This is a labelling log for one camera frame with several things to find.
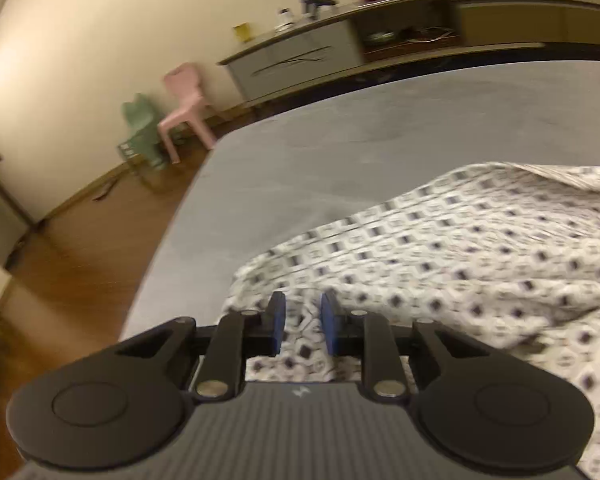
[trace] green plastic chair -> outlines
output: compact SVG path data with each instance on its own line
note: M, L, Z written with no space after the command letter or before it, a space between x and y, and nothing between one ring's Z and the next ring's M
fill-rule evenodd
M138 174L138 171L130 161L133 155L141 155L156 170L164 168L167 161L158 149L162 142L158 134L161 113L145 95L136 94L130 103L122 103L122 115L131 132L131 137L118 145L118 153L122 160L135 174Z

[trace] pink plastic chair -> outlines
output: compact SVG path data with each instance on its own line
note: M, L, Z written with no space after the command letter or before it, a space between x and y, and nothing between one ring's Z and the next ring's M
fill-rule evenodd
M189 124L202 141L202 144L208 150L212 150L216 145L216 136L206 126L205 121L202 120L199 114L200 108L211 107L211 104L202 94L200 76L196 67L191 63L183 63L165 75L163 81L167 90L180 101L180 106L158 124L158 131L162 137L162 142L167 148L171 162L177 164L180 161L178 152L176 152L169 136L169 130L174 126L178 126L178 124Z

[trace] patterned cloth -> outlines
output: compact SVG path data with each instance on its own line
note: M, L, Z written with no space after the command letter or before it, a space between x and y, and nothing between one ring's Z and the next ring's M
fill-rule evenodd
M579 387L596 413L580 466L600 480L600 168L475 164L280 244L240 268L225 310L287 296L282 352L249 380L350 380L326 354L320 294L394 324L435 319Z

